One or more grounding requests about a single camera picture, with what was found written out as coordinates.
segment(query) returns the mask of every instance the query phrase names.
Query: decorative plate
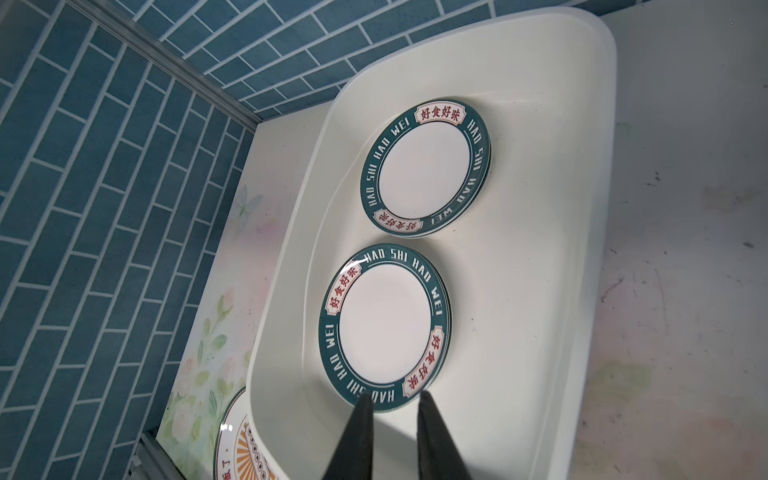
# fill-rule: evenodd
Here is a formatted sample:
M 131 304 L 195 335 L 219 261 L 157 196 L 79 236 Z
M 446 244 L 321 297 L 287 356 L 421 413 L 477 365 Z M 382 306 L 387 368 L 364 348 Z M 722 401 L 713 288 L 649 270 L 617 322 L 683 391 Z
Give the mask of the decorative plate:
M 488 131 L 474 108 L 451 99 L 421 104 L 389 124 L 368 153 L 362 207 L 387 233 L 423 237 L 472 203 L 490 159 Z
M 333 277 L 320 310 L 320 356 L 348 403 L 397 409 L 435 379 L 451 339 L 451 306 L 435 267 L 394 243 L 360 250 Z
M 214 456 L 216 480 L 275 480 L 256 444 L 243 387 L 232 399 L 219 426 Z

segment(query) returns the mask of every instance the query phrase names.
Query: blue tile wall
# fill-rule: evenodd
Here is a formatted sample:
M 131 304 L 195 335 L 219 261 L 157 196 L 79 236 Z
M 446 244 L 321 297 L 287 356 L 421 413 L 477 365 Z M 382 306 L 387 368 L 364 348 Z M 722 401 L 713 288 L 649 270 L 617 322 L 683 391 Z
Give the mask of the blue tile wall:
M 332 100 L 341 87 L 367 65 L 453 28 L 554 5 L 574 5 L 603 15 L 641 3 L 640 0 L 109 1 L 263 120 Z
M 160 423 L 253 134 L 61 0 L 6 1 L 0 478 L 122 478 Z M 158 35 L 280 24 L 196 4 L 125 5 Z M 252 71 L 236 58 L 205 68 L 232 81 Z

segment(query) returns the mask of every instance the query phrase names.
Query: white tray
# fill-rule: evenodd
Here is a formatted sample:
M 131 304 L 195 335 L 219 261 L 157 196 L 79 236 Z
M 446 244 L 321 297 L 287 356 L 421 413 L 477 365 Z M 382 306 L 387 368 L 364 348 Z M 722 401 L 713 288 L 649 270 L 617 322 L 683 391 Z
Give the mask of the white tray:
M 357 250 L 395 242 L 429 258 L 451 297 L 451 349 L 430 391 L 474 479 L 566 478 L 597 298 L 615 95 L 613 37 L 574 8 L 449 32 L 344 87 L 304 178 L 247 377 L 257 437 L 279 477 L 321 478 L 351 412 L 317 347 L 328 282 Z M 449 227 L 418 240 L 387 236 L 362 210 L 363 159 L 392 118 L 439 97 L 466 101 L 485 119 L 490 174 Z M 375 478 L 417 478 L 416 407 L 376 415 Z

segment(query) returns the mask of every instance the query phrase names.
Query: blue brick tile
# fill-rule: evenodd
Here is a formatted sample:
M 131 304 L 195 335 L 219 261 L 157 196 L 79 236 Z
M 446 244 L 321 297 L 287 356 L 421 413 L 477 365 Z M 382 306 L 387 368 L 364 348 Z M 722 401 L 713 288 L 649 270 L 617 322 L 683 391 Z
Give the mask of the blue brick tile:
M 257 113 L 259 114 L 259 118 L 265 121 L 282 115 L 279 111 L 277 111 L 276 108 L 267 108 L 266 110 L 262 110 Z
M 48 20 L 21 2 L 14 2 L 0 22 L 0 77 L 16 82 Z
M 82 129 L 81 121 L 61 112 L 54 113 L 45 136 L 35 152 L 35 158 L 65 167 Z
M 123 196 L 118 192 L 107 188 L 98 189 L 73 250 L 93 255 L 101 252 L 122 200 Z
M 141 364 L 141 373 L 139 380 L 136 381 L 134 394 L 151 393 L 154 390 L 154 384 L 160 375 L 160 368 L 163 366 L 165 353 L 168 351 L 170 335 L 155 335 L 152 337 L 152 343 L 149 345 L 147 356 Z
M 167 237 L 169 239 L 184 242 L 184 238 L 187 236 L 187 229 L 197 208 L 197 201 L 200 199 L 205 188 L 208 171 L 210 170 L 211 163 L 213 163 L 213 159 L 213 157 L 202 150 L 197 152 L 194 165 L 187 178 L 187 185 L 181 194 L 181 200 L 176 209 L 174 220 L 168 229 Z
M 240 149 L 237 151 L 237 158 L 235 158 L 235 167 L 241 170 L 245 167 L 245 160 L 248 158 L 251 142 L 253 142 L 253 134 L 247 131 L 240 142 Z
M 253 70 L 251 70 L 244 61 L 240 60 L 239 57 L 235 57 L 211 73 L 223 83 L 228 84 L 240 77 L 244 77 L 252 71 Z
M 240 138 L 240 134 L 243 133 L 243 125 L 238 124 L 234 119 L 231 119 L 230 126 L 227 127 L 227 133 L 235 138 Z
M 205 25 L 200 20 L 197 20 L 195 17 L 189 17 L 174 33 L 170 34 L 168 40 L 172 41 L 174 45 L 186 53 L 197 47 L 209 35 L 210 31 L 205 28 Z
M 67 180 L 56 198 L 56 207 L 74 212 L 83 211 L 125 114 L 125 107 L 117 102 L 109 98 L 101 102 L 96 118 L 74 158 Z
M 136 246 L 134 257 L 131 259 L 132 263 L 152 266 L 169 219 L 170 212 L 168 210 L 152 207 L 147 223 L 144 225 L 144 231 L 141 233 L 139 244 Z
M 313 105 L 322 104 L 323 102 L 333 100 L 338 94 L 338 88 L 326 88 L 325 90 L 309 94 L 306 97 L 287 101 L 286 103 L 280 105 L 280 111 L 282 111 L 284 114 L 289 114 L 292 111 L 301 110 L 302 108 L 312 107 Z
M 160 123 L 172 130 L 178 130 L 181 126 L 181 121 L 184 119 L 184 112 L 187 111 L 191 96 L 192 90 L 184 87 L 178 81 L 174 83 L 174 87 L 170 90 L 168 101 L 165 102 L 163 114 L 160 116 Z
M 168 352 L 169 362 L 178 362 L 181 360 L 181 356 L 184 354 L 184 348 L 187 346 L 187 339 L 190 336 L 192 324 L 194 323 L 194 316 L 196 314 L 196 307 L 184 307 L 184 311 L 181 314 L 181 319 L 179 320 L 179 326 L 176 328 L 174 343 L 170 346 L 170 351 Z
M 184 52 L 182 52 L 181 50 L 179 50 L 179 49 L 178 49 L 178 47 L 176 47 L 175 45 L 173 45 L 172 43 L 170 43 L 170 41 L 169 41 L 169 40 L 166 40 L 166 41 L 164 41 L 164 42 L 163 42 L 163 45 L 165 45 L 166 47 L 168 47 L 168 48 L 169 48 L 169 49 L 170 49 L 170 50 L 171 50 L 173 53 L 175 53 L 176 55 L 178 55 L 178 56 L 180 56 L 180 57 L 183 57 L 183 56 L 184 56 Z
M 386 0 L 335 0 L 315 12 L 315 16 L 326 30 L 334 31 L 386 5 Z
M 374 43 L 438 18 L 433 0 L 408 0 L 395 8 L 363 22 L 362 27 Z
M 458 10 L 461 7 L 465 7 L 469 5 L 470 3 L 473 3 L 475 0 L 440 0 L 440 4 L 442 5 L 442 10 L 445 13 L 453 12 L 454 10 Z
M 280 21 L 269 8 L 260 5 L 208 43 L 206 50 L 217 58 L 226 58 L 279 26 Z
M 176 269 L 176 260 L 179 258 L 181 247 L 172 243 L 164 243 L 157 258 L 157 263 L 152 270 L 152 278 L 147 287 L 145 298 L 162 300 L 165 298 L 165 292 L 168 289 L 170 278 L 174 275 Z
M 176 321 L 179 318 L 181 307 L 184 305 L 184 297 L 189 289 L 190 279 L 185 276 L 174 276 L 174 281 L 170 285 L 168 298 L 165 301 L 163 312 L 160 314 L 160 320 L 157 322 L 158 332 L 173 332 L 176 327 Z
M 341 60 L 334 64 L 328 65 L 325 68 L 321 68 L 318 71 L 304 75 L 304 80 L 306 80 L 307 83 L 312 86 L 312 88 L 321 88 L 328 84 L 343 80 L 344 78 L 349 78 L 354 74 L 355 72 L 349 67 L 349 65 L 344 60 Z
M 253 93 L 253 89 L 244 84 L 242 81 L 238 81 L 231 87 L 225 88 L 224 91 L 235 97 L 237 100 L 241 99 L 242 97 L 247 97 Z
M 72 478 L 74 469 L 78 466 L 78 460 L 80 460 L 80 457 L 65 458 L 64 460 L 57 460 L 51 463 L 51 468 L 48 470 L 45 480 Z
M 13 465 L 20 443 L 19 439 L 27 431 L 32 413 L 32 410 L 22 410 L 0 415 L 0 445 L 3 445 L 3 448 L 0 449 L 0 468 L 9 468 Z
M 272 90 L 267 90 L 262 94 L 254 95 L 253 97 L 248 98 L 248 103 L 253 105 L 253 107 L 257 110 L 260 110 L 267 105 L 274 105 L 276 103 L 280 103 L 283 100 L 285 100 L 285 98 L 283 98 L 283 96 L 273 88 Z
M 131 253 L 136 234 L 125 230 L 114 230 L 112 238 L 104 252 L 104 258 L 96 272 L 96 277 L 91 285 L 94 292 L 114 293 L 118 288 L 120 276 L 123 273 L 128 255 Z
M 17 471 L 23 472 L 26 478 L 42 477 L 82 374 L 83 369 L 61 369 L 54 374 L 27 445 L 16 466 Z
M 305 51 L 284 58 L 280 62 L 265 68 L 259 73 L 246 78 L 244 81 L 255 91 L 262 91 L 276 83 L 280 83 L 288 78 L 295 77 L 311 68 L 315 68 L 317 64 L 310 57 L 310 54 Z
M 96 260 L 70 255 L 43 316 L 43 325 L 69 326 Z
M 51 285 L 56 270 L 64 258 L 69 240 L 80 219 L 60 212 L 51 212 L 40 233 L 35 249 L 27 260 L 22 282 Z
M 104 480 L 123 480 L 128 468 L 128 461 L 134 452 L 134 445 L 125 445 L 112 450 L 104 470 Z
M 160 306 L 159 303 L 141 303 L 139 312 L 136 315 L 136 321 L 131 329 L 131 335 L 125 344 L 123 356 L 120 358 L 122 363 L 140 362 L 144 357 L 149 337 L 152 335 L 155 322 L 157 322 Z
M 118 147 L 112 154 L 112 161 L 109 163 L 103 182 L 120 190 L 128 188 L 128 183 L 134 174 L 140 156 L 141 150 L 129 144 L 118 142 Z
M 229 137 L 224 137 L 221 141 L 221 148 L 216 157 L 214 169 L 210 172 L 210 181 L 217 185 L 224 185 L 224 182 L 227 181 L 227 174 L 230 172 L 236 150 L 237 142 Z
M 411 34 L 411 41 L 416 43 L 417 41 L 424 40 L 443 33 L 444 31 L 453 30 L 454 28 L 463 27 L 476 22 L 482 22 L 488 20 L 491 17 L 491 11 L 487 5 L 480 5 L 477 8 L 458 15 L 454 15 L 451 18 L 447 18 L 442 22 L 435 23 L 429 27 L 424 27 L 421 30 L 416 30 Z
M 205 128 L 205 134 L 200 142 L 200 146 L 211 152 L 216 152 L 226 126 L 227 116 L 218 108 L 214 108 L 214 112 L 210 114 L 210 119 L 208 119 L 208 126 Z
M 261 68 L 271 61 L 277 60 L 279 55 L 266 42 L 261 42 L 241 53 L 240 57 L 247 61 L 251 67 Z
M 188 273 L 192 275 L 195 267 L 197 267 L 197 261 L 200 259 L 200 252 L 203 251 L 203 245 L 208 237 L 208 226 L 204 223 L 193 222 L 192 231 L 190 232 L 187 245 L 184 248 L 184 253 L 181 255 L 181 261 L 179 262 L 179 273 Z
M 553 5 L 560 5 L 561 3 L 564 3 L 564 0 L 495 0 L 495 7 L 496 15 L 500 16 L 523 12 L 533 8 L 551 7 Z
M 210 112 L 210 104 L 202 97 L 195 95 L 194 100 L 192 100 L 192 110 L 196 111 L 198 114 L 203 115 L 204 117 L 207 117 L 208 112 Z
M 270 5 L 284 22 L 288 22 L 318 3 L 320 0 L 272 0 Z
M 123 45 L 121 41 L 117 40 L 111 33 L 107 32 L 102 27 L 96 27 L 94 36 L 91 37 L 91 43 L 113 57 L 118 56 L 120 47 Z
M 208 68 L 211 68 L 215 64 L 219 63 L 219 61 L 216 58 L 211 57 L 207 51 L 201 48 L 200 50 L 190 55 L 190 57 L 187 59 L 187 63 L 195 67 L 200 73 L 203 73 L 207 71 Z
M 78 400 L 99 399 L 104 395 L 124 338 L 124 333 L 106 332 L 101 335 Z
M 19 88 L 5 119 L 0 123 L 0 190 L 8 191 L 21 167 L 40 124 L 51 107 L 64 73 L 36 60 Z
M 324 64 L 367 46 L 368 40 L 366 40 L 360 28 L 355 25 L 327 40 L 321 41 L 310 48 L 310 52 L 320 64 Z
M 197 274 L 194 276 L 194 282 L 190 290 L 189 303 L 197 305 L 200 303 L 200 298 L 203 296 L 203 290 L 205 289 L 205 283 L 208 280 L 208 274 L 210 268 L 214 264 L 214 256 L 210 253 L 203 253 L 203 257 L 200 258 L 200 266 L 197 268 Z
M 8 396 L 6 407 L 34 405 L 40 399 L 64 336 L 63 330 L 38 330 Z
M 195 3 L 195 0 L 154 0 L 154 6 L 174 22 L 194 7 Z
M 168 159 L 174 138 L 171 132 L 163 128 L 155 129 L 149 147 L 147 147 L 147 153 L 144 155 L 144 161 L 141 163 L 134 185 L 131 187 L 131 193 L 123 207 L 123 213 L 118 220 L 118 223 L 123 227 L 138 230 L 141 226 L 141 221 L 144 219 L 144 214 L 152 200 L 155 187 L 160 181 L 160 175 L 163 173 L 163 167 Z
M 98 406 L 98 403 L 81 403 L 74 406 L 64 434 L 61 436 L 61 443 L 56 450 L 56 456 L 82 452 L 83 447 L 85 447 L 85 440 L 91 431 L 91 425 L 96 419 Z
M 120 433 L 118 433 L 118 439 L 115 440 L 115 443 L 136 441 L 141 432 L 141 423 L 144 422 L 144 415 L 147 413 L 148 408 L 148 396 L 131 400 L 131 403 L 128 404 L 128 410 L 125 412 L 125 418 L 123 419 L 123 424 L 120 427 Z
M 134 111 L 125 125 L 123 138 L 134 142 L 136 145 L 144 145 L 147 136 L 152 129 L 154 119 L 160 111 L 160 105 L 164 95 L 151 86 L 145 84 L 136 100 Z
M 125 273 L 125 278 L 123 279 L 123 284 L 120 287 L 120 293 L 114 301 L 114 307 L 109 316 L 107 328 L 128 328 L 134 317 L 136 305 L 138 305 L 139 300 L 141 299 L 141 292 L 144 290 L 144 284 L 147 282 L 148 276 L 149 270 L 137 268 L 135 266 L 128 267 L 128 271 Z
M 269 41 L 278 52 L 286 55 L 323 35 L 323 29 L 311 15 L 308 15 L 290 27 L 272 35 Z
M 181 190 L 181 184 L 186 176 L 187 174 L 183 170 L 179 170 L 178 167 L 169 164 L 163 176 L 163 183 L 160 184 L 160 190 L 157 191 L 154 201 L 169 208 L 175 207 L 176 199 L 179 197 L 179 191 Z
M 235 9 L 224 0 L 208 0 L 205 5 L 200 7 L 195 14 L 208 25 L 211 30 L 216 31 L 223 27 L 225 23 L 237 16 Z
M 8 285 L 11 284 L 16 267 L 22 261 L 27 247 L 16 243 L 3 242 L 0 240 L 0 298 L 5 295 Z
M 189 167 L 204 126 L 205 120 L 202 118 L 192 114 L 187 116 L 187 121 L 184 122 L 184 129 L 181 131 L 181 136 L 176 143 L 176 148 L 170 161 L 180 167 Z
M 172 23 L 154 6 L 147 8 L 137 23 L 157 38 L 161 37 L 172 26 Z
M 90 27 L 90 20 L 65 5 L 40 49 L 40 55 L 57 65 L 69 68 Z
M 40 164 L 29 164 L 16 195 L 0 223 L 0 235 L 30 240 L 61 176 Z
M 176 371 L 179 369 L 178 365 L 166 365 L 163 368 L 163 373 L 160 376 L 160 381 L 157 383 L 157 389 L 154 393 L 154 399 L 152 400 L 152 406 L 149 408 L 147 414 L 147 421 L 144 423 L 144 430 L 152 430 L 160 427 L 160 421 L 163 419 L 163 412 L 168 404 L 170 398 L 170 389 L 174 385 L 174 379 L 176 378 Z
M 147 80 L 166 91 L 168 85 L 170 85 L 170 75 L 159 69 L 156 65 L 152 65 L 152 68 L 150 68 Z
M 224 230 L 224 224 L 227 222 L 227 216 L 230 214 L 232 199 L 235 198 L 238 182 L 240 182 L 240 172 L 233 169 L 230 172 L 230 179 L 227 180 L 227 186 L 224 188 L 224 195 L 221 197 L 221 204 L 219 206 L 219 211 L 216 213 L 216 220 L 214 220 L 214 224 L 210 228 L 210 236 L 208 237 L 208 244 L 206 245 L 205 250 L 215 252 L 219 247 L 221 233 Z
M 0 321 L 0 365 L 14 366 L 40 313 L 45 290 L 16 287 Z
M 88 118 L 111 68 L 112 60 L 93 48 L 86 50 L 58 106 Z
M 623 8 L 629 8 L 632 5 L 634 5 L 632 0 L 587 0 L 584 3 L 574 5 L 574 7 L 583 8 L 595 15 L 605 15 Z
M 88 361 L 88 357 L 96 347 L 96 338 L 107 316 L 110 303 L 112 299 L 104 296 L 85 297 L 78 321 L 74 323 L 72 335 L 61 356 L 62 365 L 81 365 Z
M 115 371 L 112 386 L 98 416 L 91 441 L 88 443 L 88 450 L 84 453 L 77 480 L 97 478 L 101 472 L 114 433 L 120 425 L 128 396 L 131 394 L 136 371 L 135 366 L 122 366 Z

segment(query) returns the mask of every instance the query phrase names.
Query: white surface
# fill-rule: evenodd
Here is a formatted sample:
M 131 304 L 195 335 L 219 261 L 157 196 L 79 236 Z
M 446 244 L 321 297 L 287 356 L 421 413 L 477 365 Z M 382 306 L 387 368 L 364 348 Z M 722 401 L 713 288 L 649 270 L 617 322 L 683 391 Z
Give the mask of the white surface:
M 433 121 L 403 135 L 379 174 L 382 201 L 401 218 L 440 211 L 458 193 L 469 171 L 469 145 L 452 124 Z
M 353 370 L 374 383 L 408 375 L 429 341 L 429 305 L 422 284 L 401 266 L 378 265 L 360 275 L 339 318 L 339 341 Z
M 445 74 L 400 81 L 425 62 Z M 418 44 L 345 86 L 293 212 L 247 380 L 281 476 L 319 478 L 349 416 L 319 359 L 317 313 L 338 265 L 391 238 L 360 208 L 362 161 L 397 114 L 451 96 L 485 119 L 494 158 L 465 215 L 402 242 L 452 296 L 451 352 L 430 390 L 474 478 L 565 477 L 597 296 L 615 62 L 599 20 L 553 8 Z M 416 406 L 376 416 L 376 478 L 416 477 Z

